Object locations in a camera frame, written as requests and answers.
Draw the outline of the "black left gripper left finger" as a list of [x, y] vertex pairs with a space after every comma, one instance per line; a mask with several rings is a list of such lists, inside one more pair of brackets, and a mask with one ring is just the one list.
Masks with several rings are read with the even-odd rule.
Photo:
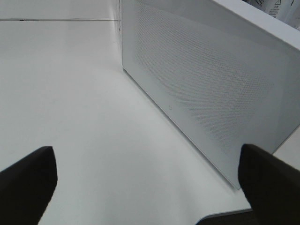
[[43, 146], [0, 172], [0, 223], [37, 225], [56, 189], [53, 147]]

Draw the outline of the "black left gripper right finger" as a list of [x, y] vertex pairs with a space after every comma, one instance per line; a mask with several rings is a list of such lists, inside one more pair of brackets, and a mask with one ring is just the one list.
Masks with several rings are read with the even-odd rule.
[[261, 225], [300, 223], [300, 172], [253, 144], [241, 147], [238, 181]]

